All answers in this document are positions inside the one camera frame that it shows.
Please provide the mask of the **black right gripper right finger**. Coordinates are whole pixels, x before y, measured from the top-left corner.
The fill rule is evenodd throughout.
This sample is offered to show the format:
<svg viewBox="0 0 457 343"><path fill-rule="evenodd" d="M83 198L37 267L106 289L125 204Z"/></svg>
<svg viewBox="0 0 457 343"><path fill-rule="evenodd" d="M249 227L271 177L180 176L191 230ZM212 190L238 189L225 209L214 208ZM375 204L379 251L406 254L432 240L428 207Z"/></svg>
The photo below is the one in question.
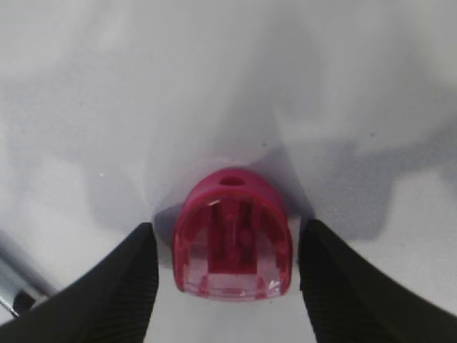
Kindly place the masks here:
<svg viewBox="0 0 457 343"><path fill-rule="evenodd" d="M392 280L323 222L301 229L298 266L317 342L455 342L456 316Z"/></svg>

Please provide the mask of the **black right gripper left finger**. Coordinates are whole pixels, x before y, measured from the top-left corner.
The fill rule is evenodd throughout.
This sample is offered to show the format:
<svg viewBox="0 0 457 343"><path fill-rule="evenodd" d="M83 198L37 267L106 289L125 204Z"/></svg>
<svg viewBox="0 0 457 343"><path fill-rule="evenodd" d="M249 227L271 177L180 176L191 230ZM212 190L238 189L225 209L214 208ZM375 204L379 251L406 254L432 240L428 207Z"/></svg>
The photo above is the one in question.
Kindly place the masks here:
<svg viewBox="0 0 457 343"><path fill-rule="evenodd" d="M92 270L1 326L2 342L142 342L159 288L153 226L142 223Z"/></svg>

